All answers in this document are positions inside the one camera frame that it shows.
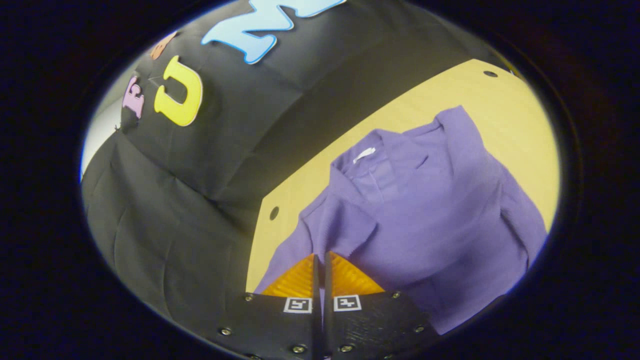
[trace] purple shirt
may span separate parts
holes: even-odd
[[[536,206],[458,106],[402,134],[376,129],[340,155],[255,292],[333,251],[407,293],[443,334],[505,294],[547,232]]]

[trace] yellow table surface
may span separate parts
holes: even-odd
[[[483,74],[498,74],[492,78]],[[295,229],[298,215],[328,185],[330,163],[373,129],[403,132],[462,105],[484,146],[513,174],[538,207],[549,230],[559,196],[559,156],[547,115],[520,78],[479,60],[442,72],[395,98],[327,146],[262,199],[246,290],[264,276],[276,248]],[[271,210],[278,215],[270,220]]]

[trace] light blue letter m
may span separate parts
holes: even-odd
[[[273,48],[274,35],[256,37],[247,31],[291,30],[293,22],[281,6],[296,10],[297,17],[312,17],[347,0],[249,0],[255,10],[217,23],[207,32],[202,45],[219,41],[244,53],[244,62],[255,64]]]

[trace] black cloth backdrop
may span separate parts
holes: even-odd
[[[88,225],[111,269],[205,338],[244,291],[263,196],[419,83],[471,58],[506,68],[477,38],[398,1],[349,0],[309,19],[284,8],[296,27],[274,31],[278,44],[255,65],[227,45],[200,45],[217,22],[251,11],[247,1],[227,4],[180,28],[158,59],[143,56],[131,74],[145,95],[142,117],[122,110],[120,130],[82,180]],[[153,107],[159,85],[186,97],[162,80],[175,55],[204,87],[187,127]]]

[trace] shirt collar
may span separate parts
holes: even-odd
[[[401,183],[406,182],[413,175],[415,169],[423,164],[428,157],[425,148],[416,143],[413,137],[437,128],[439,125],[439,122],[433,121],[405,133],[394,133],[382,129],[371,131],[331,163],[329,187],[334,193],[341,195],[350,202],[365,205],[365,200],[360,195],[360,192],[344,174],[353,166],[353,160],[359,154],[372,146],[380,146],[380,143],[387,153],[398,181]]]

